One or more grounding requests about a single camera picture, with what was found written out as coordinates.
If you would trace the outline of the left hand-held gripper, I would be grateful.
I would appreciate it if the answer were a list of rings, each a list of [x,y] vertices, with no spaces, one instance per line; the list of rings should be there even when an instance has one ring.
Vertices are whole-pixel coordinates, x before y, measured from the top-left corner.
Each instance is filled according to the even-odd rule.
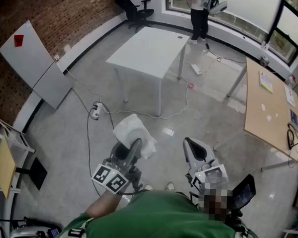
[[[125,194],[123,188],[131,184],[134,193],[142,188],[141,171],[136,162],[141,156],[142,140],[137,138],[130,149],[117,142],[111,150],[111,156],[99,164],[91,179],[112,194]]]

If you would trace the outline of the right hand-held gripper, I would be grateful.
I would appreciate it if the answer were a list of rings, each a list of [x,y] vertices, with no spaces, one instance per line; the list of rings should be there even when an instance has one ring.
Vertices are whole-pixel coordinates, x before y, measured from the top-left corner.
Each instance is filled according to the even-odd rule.
[[[186,178],[194,194],[211,195],[220,192],[227,195],[228,175],[224,164],[218,164],[210,146],[191,137],[183,140],[186,162],[190,166]]]

